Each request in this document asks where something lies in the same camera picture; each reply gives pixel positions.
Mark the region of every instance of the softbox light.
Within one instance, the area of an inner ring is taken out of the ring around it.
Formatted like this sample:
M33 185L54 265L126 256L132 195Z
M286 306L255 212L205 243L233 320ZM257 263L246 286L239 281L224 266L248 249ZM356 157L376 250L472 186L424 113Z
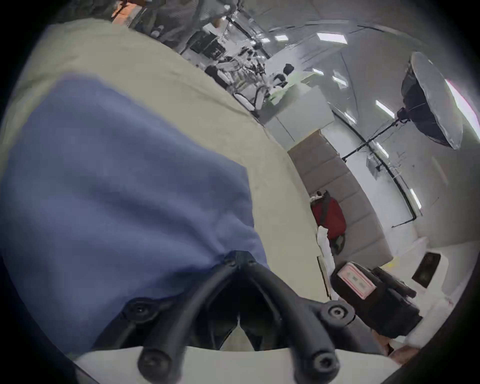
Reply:
M460 111L444 77L423 53L412 53L401 93L406 115L420 132L439 144L460 148Z

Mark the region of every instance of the black screw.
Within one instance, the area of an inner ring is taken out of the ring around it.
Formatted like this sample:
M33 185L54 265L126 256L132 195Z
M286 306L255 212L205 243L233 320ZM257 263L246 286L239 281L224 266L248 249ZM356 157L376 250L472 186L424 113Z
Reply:
M162 351L148 350L139 360L138 368L142 375L150 381L158 381L170 372L170 357Z
M332 373L338 368L338 360L334 353L320 352L313 358L312 368L315 375Z
M335 317L336 319L343 319L347 312L340 306L335 306L329 309L328 313L330 316Z
M137 313L143 313L146 311L146 307L142 304L139 304L135 307L135 312Z

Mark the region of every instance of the blue fabric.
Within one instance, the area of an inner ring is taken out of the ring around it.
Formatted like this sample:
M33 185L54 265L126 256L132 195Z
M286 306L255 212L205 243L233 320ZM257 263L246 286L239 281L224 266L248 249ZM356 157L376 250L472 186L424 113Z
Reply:
M20 297L66 353L89 350L127 300L177 295L231 250L266 265L246 169L79 75L10 151L0 230Z

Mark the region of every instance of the white panel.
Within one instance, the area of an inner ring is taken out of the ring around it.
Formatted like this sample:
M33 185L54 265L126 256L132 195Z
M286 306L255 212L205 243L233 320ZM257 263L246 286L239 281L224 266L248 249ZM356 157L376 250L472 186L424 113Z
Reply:
M299 97L277 115L295 142L300 142L315 130L334 121L333 113L318 87Z
M276 117L272 118L267 124L265 124L265 128L271 133L271 135L278 141L278 143L285 148L285 150L289 150L291 147L295 145L295 142L285 130L285 128L280 124Z

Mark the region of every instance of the red bag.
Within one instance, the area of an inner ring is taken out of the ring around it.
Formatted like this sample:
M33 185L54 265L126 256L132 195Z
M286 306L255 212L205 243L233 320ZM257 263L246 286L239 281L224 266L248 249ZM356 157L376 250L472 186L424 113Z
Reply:
M312 203L311 209L317 225L328 229L327 237L329 240L335 240L345 235L347 223L342 208L328 191L323 194L321 199Z

